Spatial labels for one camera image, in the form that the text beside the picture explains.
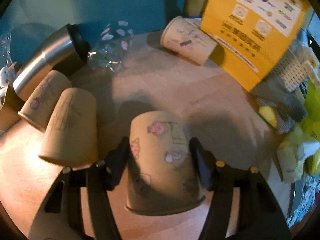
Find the paper cup with pink print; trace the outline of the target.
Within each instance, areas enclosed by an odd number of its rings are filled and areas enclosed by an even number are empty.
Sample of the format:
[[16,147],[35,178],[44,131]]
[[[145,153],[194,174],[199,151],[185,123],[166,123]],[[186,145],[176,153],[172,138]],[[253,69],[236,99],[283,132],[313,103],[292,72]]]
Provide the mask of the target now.
[[179,118],[165,111],[131,121],[126,209],[166,216],[194,209],[205,200]]

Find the middle lying paper cup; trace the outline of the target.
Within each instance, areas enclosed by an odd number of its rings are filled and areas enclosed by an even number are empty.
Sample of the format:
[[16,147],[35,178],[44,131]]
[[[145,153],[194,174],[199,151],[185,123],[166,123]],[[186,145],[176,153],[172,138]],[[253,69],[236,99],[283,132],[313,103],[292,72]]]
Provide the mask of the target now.
[[39,158],[80,167],[98,159],[97,101],[81,88],[65,89],[46,128]]

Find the lying paper cup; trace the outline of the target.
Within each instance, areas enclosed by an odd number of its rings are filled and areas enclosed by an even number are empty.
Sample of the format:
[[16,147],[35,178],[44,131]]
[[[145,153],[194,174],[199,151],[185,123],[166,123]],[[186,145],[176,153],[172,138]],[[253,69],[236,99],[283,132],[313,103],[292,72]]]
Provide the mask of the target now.
[[51,70],[29,96],[18,115],[44,133],[60,95],[71,86],[68,77],[57,70]]
[[81,88],[65,89],[46,128],[39,158],[80,167],[98,159],[97,101]]

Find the left lying paper cup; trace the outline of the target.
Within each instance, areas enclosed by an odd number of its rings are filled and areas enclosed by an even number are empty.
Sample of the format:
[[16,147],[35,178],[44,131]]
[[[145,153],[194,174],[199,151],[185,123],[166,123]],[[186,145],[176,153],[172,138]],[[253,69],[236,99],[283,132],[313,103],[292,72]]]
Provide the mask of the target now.
[[57,70],[51,70],[29,96],[18,115],[44,133],[60,95],[71,86],[68,77]]

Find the far paper cup by bag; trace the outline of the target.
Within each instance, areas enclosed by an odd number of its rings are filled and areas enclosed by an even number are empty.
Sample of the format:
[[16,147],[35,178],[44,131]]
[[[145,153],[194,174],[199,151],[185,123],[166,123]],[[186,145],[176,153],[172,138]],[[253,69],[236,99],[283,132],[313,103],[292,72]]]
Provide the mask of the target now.
[[203,65],[217,46],[195,22],[181,16],[168,23],[161,35],[160,44],[198,65]]

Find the tissue pack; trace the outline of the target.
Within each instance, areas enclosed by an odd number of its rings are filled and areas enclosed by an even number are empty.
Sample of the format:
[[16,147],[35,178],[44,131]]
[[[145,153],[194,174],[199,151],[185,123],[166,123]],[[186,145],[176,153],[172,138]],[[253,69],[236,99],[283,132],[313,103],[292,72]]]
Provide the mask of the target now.
[[319,141],[295,126],[277,148],[283,182],[291,184],[300,180],[306,159],[318,150]]

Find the yellow plastic shopping bag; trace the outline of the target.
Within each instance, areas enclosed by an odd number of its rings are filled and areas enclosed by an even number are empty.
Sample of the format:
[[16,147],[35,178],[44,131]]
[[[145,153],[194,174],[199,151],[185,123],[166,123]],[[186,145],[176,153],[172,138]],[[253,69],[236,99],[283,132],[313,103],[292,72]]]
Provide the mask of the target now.
[[[319,142],[319,87],[316,87],[310,80],[307,84],[304,107],[307,111],[307,117],[302,121],[302,130]],[[319,174],[319,149],[314,155],[308,157],[306,168],[311,176]]]

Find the yellow sponge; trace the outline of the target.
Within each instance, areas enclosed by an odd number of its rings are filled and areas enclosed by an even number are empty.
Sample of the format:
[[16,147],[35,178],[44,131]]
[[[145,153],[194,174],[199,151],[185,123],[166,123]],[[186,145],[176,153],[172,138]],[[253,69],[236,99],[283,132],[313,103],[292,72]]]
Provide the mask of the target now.
[[272,107],[260,106],[258,114],[271,127],[277,128],[277,116],[276,116],[276,113]]

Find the grey cloth rag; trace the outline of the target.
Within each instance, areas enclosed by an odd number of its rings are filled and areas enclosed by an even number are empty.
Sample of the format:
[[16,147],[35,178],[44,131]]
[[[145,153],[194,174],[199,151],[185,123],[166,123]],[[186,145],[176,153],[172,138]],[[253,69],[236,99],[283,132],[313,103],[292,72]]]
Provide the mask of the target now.
[[288,133],[297,122],[307,116],[303,104],[287,90],[284,81],[276,75],[263,79],[250,93],[258,97],[259,106],[274,108],[278,134]]

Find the cardboard tray box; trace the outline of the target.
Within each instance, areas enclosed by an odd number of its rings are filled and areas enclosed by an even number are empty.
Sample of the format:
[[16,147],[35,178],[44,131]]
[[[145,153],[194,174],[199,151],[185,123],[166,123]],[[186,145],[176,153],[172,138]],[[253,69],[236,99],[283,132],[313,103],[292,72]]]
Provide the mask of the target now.
[[20,120],[18,112],[23,107],[24,101],[18,97],[13,88],[20,67],[20,64],[14,62],[9,67],[1,69],[1,135]]

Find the white plastic basket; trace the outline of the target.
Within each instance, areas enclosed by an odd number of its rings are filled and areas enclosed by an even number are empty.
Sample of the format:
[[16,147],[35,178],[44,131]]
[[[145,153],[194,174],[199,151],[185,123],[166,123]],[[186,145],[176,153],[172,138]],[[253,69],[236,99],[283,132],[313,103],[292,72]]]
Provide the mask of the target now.
[[295,54],[288,49],[271,73],[279,76],[289,92],[294,91],[306,79],[310,79],[315,86],[319,86],[317,70],[319,60],[311,47],[303,47]]

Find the stainless steel tumbler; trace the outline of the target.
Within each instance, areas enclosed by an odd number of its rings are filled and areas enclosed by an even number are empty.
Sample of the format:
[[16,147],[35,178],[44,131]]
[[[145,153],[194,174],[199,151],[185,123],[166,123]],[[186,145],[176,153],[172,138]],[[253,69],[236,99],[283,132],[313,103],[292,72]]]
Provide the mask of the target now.
[[76,24],[67,24],[46,38],[22,65],[13,82],[15,93],[27,100],[51,70],[69,76],[87,62],[89,43]]

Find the clear glass with white dots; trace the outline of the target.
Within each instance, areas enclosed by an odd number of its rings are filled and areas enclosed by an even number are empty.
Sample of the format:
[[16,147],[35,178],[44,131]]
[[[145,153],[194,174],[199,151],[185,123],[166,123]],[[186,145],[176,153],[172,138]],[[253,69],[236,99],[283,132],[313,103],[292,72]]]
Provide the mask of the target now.
[[88,63],[95,68],[120,71],[125,57],[132,47],[134,31],[126,20],[109,23],[99,40],[88,53]]

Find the yellow paper delivery bag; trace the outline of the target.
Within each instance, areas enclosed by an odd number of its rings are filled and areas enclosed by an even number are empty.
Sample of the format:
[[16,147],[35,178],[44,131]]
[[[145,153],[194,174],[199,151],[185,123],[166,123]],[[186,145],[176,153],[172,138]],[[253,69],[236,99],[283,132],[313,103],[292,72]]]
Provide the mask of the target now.
[[212,60],[250,91],[298,34],[308,0],[208,0],[201,30],[218,47]]

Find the teal curtain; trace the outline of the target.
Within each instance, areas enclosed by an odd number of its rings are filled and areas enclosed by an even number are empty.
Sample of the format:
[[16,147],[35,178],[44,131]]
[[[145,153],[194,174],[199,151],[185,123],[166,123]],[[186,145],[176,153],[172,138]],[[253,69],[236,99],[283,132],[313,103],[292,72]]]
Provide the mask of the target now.
[[185,0],[12,0],[1,17],[1,33],[11,33],[11,57],[25,62],[51,33],[76,24],[94,45],[106,26],[129,23],[135,34],[164,29],[183,13]]

